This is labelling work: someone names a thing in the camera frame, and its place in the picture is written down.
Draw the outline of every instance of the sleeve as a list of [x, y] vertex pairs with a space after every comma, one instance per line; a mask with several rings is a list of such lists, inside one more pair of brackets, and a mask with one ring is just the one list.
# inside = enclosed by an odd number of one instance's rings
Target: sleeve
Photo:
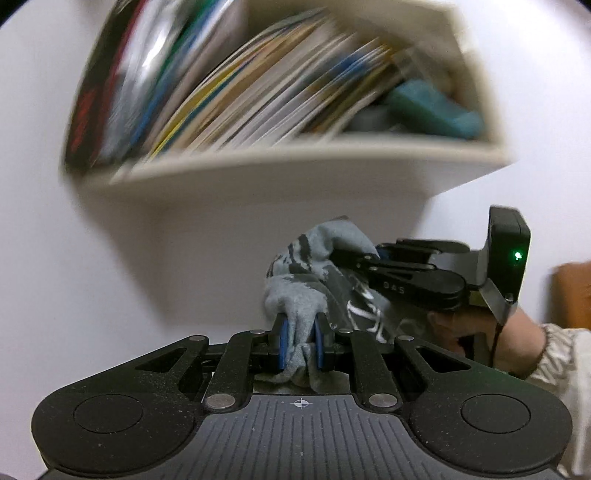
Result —
[[569, 409], [573, 435], [561, 469], [571, 479], [591, 479], [591, 332], [543, 325], [547, 344], [527, 379], [555, 394]]

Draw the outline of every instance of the crosshair marking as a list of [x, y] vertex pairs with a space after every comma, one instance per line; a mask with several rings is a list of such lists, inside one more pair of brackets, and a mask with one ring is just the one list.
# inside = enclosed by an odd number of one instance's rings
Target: crosshair marking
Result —
[[291, 405], [295, 405], [298, 408], [304, 408], [304, 407], [307, 407], [308, 405], [312, 405], [312, 403], [310, 403], [307, 400], [304, 400], [303, 398], [300, 398], [299, 400], [296, 400], [295, 402], [293, 402]]

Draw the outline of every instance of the white wall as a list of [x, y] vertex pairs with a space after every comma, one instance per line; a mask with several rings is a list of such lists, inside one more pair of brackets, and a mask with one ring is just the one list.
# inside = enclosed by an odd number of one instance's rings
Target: white wall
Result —
[[111, 5], [31, 1], [0, 28], [0, 472], [19, 480], [43, 471], [30, 418], [48, 393], [162, 343], [143, 267], [153, 240], [131, 248], [138, 234], [155, 238], [153, 218], [83, 207], [59, 174], [77, 84]]
[[81, 202], [58, 173], [77, 83], [112, 3], [30, 0], [0, 29], [0, 472], [28, 480], [43, 470], [29, 422], [56, 388], [190, 333], [215, 342], [263, 325], [268, 263], [336, 215], [376, 242], [480, 247], [491, 203], [520, 208], [533, 234], [521, 300], [537, 318], [551, 269], [591, 258], [591, 53], [558, 0], [459, 1], [515, 165], [428, 202], [183, 207], [162, 218]]

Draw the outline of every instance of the circular pad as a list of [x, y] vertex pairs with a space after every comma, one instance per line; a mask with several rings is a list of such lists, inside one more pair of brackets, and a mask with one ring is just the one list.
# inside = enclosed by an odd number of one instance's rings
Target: circular pad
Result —
[[74, 419], [89, 432], [117, 433], [139, 422], [144, 408], [134, 398], [126, 395], [99, 395], [89, 398], [76, 407]]
[[511, 433], [525, 427], [530, 411], [519, 400], [505, 395], [478, 395], [464, 402], [462, 417], [474, 428], [488, 433]]

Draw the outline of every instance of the human hand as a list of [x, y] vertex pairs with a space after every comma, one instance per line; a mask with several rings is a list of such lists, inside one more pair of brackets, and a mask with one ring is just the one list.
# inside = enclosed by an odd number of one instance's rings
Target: human hand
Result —
[[[488, 347], [492, 347], [496, 320], [486, 309], [468, 307], [454, 314], [430, 312], [427, 318], [440, 345], [454, 353], [464, 355], [458, 339], [476, 333], [484, 333]], [[495, 367], [525, 378], [535, 370], [545, 345], [544, 329], [534, 323], [523, 310], [517, 309], [499, 336]]]

